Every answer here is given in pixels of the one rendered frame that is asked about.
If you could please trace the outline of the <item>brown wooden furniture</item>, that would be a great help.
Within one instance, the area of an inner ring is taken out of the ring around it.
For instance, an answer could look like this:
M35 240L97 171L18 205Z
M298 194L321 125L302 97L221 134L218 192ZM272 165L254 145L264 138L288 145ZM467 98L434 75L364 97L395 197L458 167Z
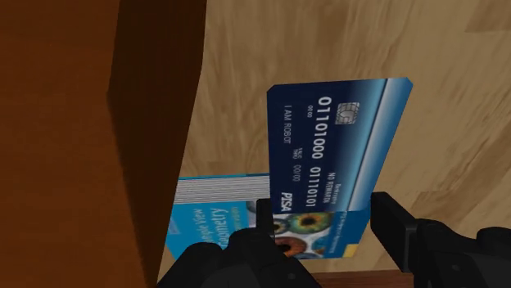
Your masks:
M0 288L156 288L207 0L0 0Z

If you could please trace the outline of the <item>dark blue bank card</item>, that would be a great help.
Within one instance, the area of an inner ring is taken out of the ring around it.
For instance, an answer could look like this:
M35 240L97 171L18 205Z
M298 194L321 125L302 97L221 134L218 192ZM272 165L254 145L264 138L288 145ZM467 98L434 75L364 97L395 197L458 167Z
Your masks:
M268 90L273 212L365 209L412 87L407 78L389 78Z

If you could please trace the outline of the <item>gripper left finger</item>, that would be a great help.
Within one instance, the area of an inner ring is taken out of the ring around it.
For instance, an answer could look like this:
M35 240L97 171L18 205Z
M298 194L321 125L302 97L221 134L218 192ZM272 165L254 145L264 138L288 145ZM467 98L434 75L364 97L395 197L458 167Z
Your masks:
M322 288L306 268L275 244L270 199L256 202L256 226L234 232L221 249L190 245L157 288Z

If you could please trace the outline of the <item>light blue book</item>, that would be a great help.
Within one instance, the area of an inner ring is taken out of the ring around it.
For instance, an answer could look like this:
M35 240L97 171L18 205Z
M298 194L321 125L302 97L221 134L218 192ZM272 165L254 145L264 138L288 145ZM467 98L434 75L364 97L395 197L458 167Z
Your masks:
M165 244L175 258L198 242L225 249L235 231L256 226L256 201L268 197L267 173L180 178ZM359 211L275 214L275 244L296 259L349 258L369 217L369 205Z

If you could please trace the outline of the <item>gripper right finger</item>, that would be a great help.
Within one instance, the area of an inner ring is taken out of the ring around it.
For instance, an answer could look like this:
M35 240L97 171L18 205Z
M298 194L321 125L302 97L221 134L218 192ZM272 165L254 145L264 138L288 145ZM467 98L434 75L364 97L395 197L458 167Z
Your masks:
M371 195L370 227L414 288L511 288L511 229L486 227L475 238L415 218L386 192Z

